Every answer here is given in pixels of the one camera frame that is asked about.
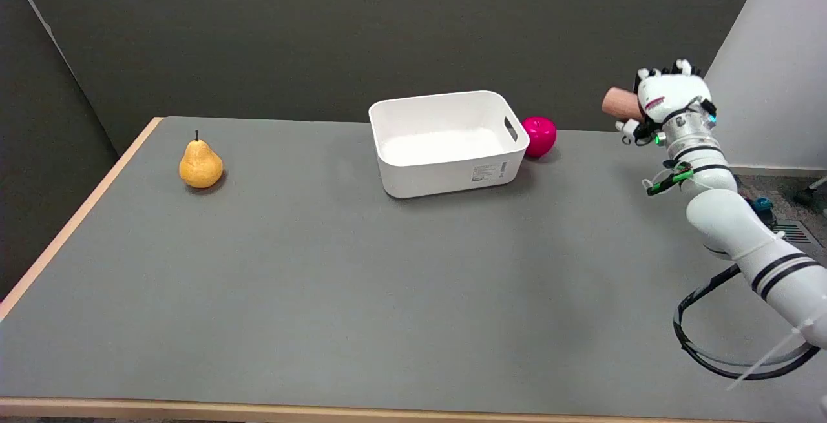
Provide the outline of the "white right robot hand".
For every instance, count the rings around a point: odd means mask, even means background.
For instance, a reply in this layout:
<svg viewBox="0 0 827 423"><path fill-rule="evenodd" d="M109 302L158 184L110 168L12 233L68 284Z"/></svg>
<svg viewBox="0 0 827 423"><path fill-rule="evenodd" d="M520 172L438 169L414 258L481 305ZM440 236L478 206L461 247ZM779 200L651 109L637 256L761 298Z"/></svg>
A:
<svg viewBox="0 0 827 423"><path fill-rule="evenodd" d="M686 59L664 69L638 69L631 91L608 91L603 111L615 118L622 141L639 147L670 147L686 138L708 137L718 122L700 69Z"/></svg>

